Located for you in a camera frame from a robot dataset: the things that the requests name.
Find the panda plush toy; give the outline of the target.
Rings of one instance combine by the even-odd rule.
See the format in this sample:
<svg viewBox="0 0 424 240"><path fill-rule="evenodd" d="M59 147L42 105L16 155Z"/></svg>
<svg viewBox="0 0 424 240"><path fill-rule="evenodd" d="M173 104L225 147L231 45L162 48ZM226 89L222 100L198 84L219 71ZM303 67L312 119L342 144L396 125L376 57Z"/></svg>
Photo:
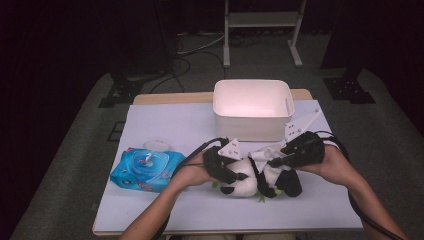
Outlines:
<svg viewBox="0 0 424 240"><path fill-rule="evenodd" d="M276 187L272 188L265 180L265 175L259 173L252 158L248 155L244 157L245 164L228 165L228 168L235 173L245 173L248 175L243 181L236 181L232 184L220 183L220 191L224 195L237 198L248 198L255 195L259 196L260 201L266 198L275 198L278 195L285 194L294 198L302 192L300 179L295 169L291 168L289 172L284 171L280 174L276 182Z"/></svg>

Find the person's right hand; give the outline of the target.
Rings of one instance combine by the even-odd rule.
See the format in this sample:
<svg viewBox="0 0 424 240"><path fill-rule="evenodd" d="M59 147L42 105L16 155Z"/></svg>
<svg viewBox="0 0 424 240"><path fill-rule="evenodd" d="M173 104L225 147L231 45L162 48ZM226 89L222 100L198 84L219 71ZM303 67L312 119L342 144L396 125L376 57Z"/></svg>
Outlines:
<svg viewBox="0 0 424 240"><path fill-rule="evenodd" d="M333 184L347 186L355 173L354 168L337 147L325 145L324 150L321 163L297 167L297 170L316 174Z"/></svg>

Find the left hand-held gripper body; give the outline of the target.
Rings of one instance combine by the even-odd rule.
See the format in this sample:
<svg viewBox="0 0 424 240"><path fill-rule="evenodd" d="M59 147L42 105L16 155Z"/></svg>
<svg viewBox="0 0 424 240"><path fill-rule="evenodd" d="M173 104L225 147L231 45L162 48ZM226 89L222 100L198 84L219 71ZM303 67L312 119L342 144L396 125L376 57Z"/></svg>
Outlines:
<svg viewBox="0 0 424 240"><path fill-rule="evenodd" d="M228 182L230 177L235 174L234 171L228 168L228 165L232 164L235 159L218 154L229 143L229 139L217 138L217 141L221 143L220 146L213 146L203 154L204 167L211 177L221 182Z"/></svg>

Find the white plastic bin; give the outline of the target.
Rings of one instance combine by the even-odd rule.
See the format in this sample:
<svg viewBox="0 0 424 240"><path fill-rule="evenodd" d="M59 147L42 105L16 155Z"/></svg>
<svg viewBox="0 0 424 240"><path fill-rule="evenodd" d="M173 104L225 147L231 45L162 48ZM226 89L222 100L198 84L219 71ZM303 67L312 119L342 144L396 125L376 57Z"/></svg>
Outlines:
<svg viewBox="0 0 424 240"><path fill-rule="evenodd" d="M213 111L218 136L274 142L285 138L295 107L288 84L281 80L228 79L215 84Z"/></svg>

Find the blue wet wipes pack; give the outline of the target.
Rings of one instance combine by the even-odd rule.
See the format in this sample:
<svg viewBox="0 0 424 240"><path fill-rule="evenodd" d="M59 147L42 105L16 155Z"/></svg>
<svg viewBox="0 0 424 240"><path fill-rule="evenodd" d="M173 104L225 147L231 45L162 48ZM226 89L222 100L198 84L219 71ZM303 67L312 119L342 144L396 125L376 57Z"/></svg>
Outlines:
<svg viewBox="0 0 424 240"><path fill-rule="evenodd" d="M141 162L146 154L152 155L151 167ZM110 180L121 188L160 193L169 184L174 171L184 159L182 153L175 151L128 148L111 172Z"/></svg>

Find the black stand base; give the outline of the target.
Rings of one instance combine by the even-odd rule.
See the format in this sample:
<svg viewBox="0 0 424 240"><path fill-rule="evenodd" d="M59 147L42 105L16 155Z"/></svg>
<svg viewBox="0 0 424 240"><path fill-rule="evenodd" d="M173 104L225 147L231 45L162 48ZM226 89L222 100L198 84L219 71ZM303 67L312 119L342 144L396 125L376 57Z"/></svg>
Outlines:
<svg viewBox="0 0 424 240"><path fill-rule="evenodd" d="M375 100L369 92L366 92L358 81L362 69L347 69L340 77L324 78L333 100L348 100L351 104L374 104Z"/></svg>
<svg viewBox="0 0 424 240"><path fill-rule="evenodd" d="M139 74L112 69L110 76L113 84L108 94L101 99L99 108L112 108L116 104L132 103L134 98L141 93L144 83Z"/></svg>

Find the white metal stand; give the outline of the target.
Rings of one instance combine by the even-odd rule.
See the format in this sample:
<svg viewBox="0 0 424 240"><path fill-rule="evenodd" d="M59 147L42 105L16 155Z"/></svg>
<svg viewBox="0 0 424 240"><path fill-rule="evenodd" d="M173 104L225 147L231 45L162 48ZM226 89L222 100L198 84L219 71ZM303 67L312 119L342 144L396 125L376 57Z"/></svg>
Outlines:
<svg viewBox="0 0 424 240"><path fill-rule="evenodd" d="M223 40L223 66L229 67L230 45L229 33L235 28L261 28L261 27L293 27L292 38L287 41L294 65L302 67L303 62L297 50L297 40L302 25L307 0L301 0L299 9L291 12L231 12L229 0L224 0L224 40Z"/></svg>

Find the white table sheet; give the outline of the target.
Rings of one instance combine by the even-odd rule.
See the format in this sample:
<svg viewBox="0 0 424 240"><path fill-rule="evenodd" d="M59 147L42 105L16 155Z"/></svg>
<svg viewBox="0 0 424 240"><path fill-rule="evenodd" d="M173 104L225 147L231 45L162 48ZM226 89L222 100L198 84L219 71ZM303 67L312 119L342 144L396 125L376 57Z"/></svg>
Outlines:
<svg viewBox="0 0 424 240"><path fill-rule="evenodd" d="M132 105L114 162L129 147L161 140L185 155L216 137L210 103ZM189 187L178 198L167 234L218 234L357 230L361 222L345 188L300 172L303 192L261 202L257 197L232 198L210 183ZM152 192L128 190L109 181L93 224L98 236L118 235L156 198Z"/></svg>

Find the person's left hand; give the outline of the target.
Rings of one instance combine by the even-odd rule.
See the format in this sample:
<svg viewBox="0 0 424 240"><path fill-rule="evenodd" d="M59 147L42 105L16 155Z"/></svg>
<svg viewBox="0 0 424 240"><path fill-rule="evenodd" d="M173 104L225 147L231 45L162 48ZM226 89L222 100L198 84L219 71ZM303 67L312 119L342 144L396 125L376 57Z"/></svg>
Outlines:
<svg viewBox="0 0 424 240"><path fill-rule="evenodd" d="M197 154L188 161L172 178L170 185L179 189L185 189L189 186L198 186L206 182L214 182L204 167L203 154Z"/></svg>

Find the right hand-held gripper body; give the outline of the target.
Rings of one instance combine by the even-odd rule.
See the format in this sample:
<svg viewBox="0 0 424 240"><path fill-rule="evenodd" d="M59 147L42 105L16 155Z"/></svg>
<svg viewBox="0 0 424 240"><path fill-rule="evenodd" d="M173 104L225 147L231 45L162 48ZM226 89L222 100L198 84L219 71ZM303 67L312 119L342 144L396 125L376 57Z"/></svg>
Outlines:
<svg viewBox="0 0 424 240"><path fill-rule="evenodd" d="M308 130L310 125L321 115L320 108L316 108L312 113L292 120L285 125L285 147L292 147L295 153L292 156L292 168L318 163L313 157L314 153L323 152L323 143L317 133Z"/></svg>

